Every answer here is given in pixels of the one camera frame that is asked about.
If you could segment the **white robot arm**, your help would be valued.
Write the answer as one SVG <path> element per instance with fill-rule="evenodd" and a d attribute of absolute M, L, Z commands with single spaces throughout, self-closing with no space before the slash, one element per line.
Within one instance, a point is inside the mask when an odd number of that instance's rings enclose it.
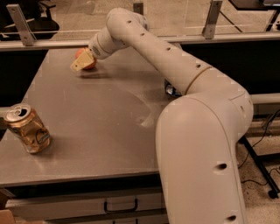
<path fill-rule="evenodd" d="M 181 94 L 161 112 L 157 164 L 170 224 L 248 224 L 235 146 L 253 118 L 247 90 L 206 62 L 148 32 L 147 19 L 115 8 L 71 67 L 131 46 Z"/>

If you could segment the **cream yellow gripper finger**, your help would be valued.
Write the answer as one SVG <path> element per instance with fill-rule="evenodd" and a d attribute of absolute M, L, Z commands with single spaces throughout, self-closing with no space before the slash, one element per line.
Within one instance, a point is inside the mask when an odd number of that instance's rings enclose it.
<path fill-rule="evenodd" d="M 90 66 L 95 60 L 93 55 L 88 50 L 83 49 L 75 61 L 71 64 L 70 68 L 73 71 L 80 71 L 85 67 Z"/>

